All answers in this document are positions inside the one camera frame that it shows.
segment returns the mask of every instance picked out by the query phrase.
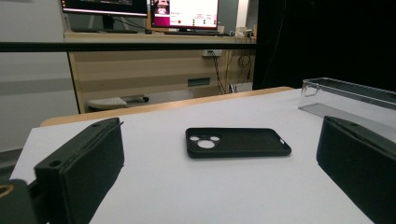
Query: wall socket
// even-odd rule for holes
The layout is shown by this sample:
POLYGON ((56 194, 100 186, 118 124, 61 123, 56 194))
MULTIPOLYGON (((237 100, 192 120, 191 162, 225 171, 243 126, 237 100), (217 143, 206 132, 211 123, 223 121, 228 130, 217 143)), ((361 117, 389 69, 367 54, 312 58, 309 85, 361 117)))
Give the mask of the wall socket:
POLYGON ((210 53, 210 51, 213 51, 213 53, 215 53, 216 56, 221 56, 222 55, 222 49, 204 49, 202 51, 202 56, 203 57, 211 57, 213 56, 212 53, 210 53))

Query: transparent acrylic container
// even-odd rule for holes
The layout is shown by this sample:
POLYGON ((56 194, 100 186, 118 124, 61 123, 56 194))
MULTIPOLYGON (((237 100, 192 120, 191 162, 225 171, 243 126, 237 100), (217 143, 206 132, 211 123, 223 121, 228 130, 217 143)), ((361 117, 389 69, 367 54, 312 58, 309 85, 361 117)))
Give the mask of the transparent acrylic container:
POLYGON ((298 108, 358 123, 396 143, 396 92, 318 77, 303 81, 298 108))

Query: white table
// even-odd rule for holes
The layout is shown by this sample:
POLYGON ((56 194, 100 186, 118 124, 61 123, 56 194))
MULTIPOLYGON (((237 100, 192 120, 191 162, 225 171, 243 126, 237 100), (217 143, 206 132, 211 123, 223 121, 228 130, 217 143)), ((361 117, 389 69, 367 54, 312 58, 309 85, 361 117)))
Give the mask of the white table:
MULTIPOLYGON (((125 166, 92 223, 373 223, 321 170, 322 118, 297 108, 301 90, 120 116, 125 166), (193 160, 190 127, 272 128, 286 158, 193 160)), ((96 120, 33 129, 11 178, 96 120)))

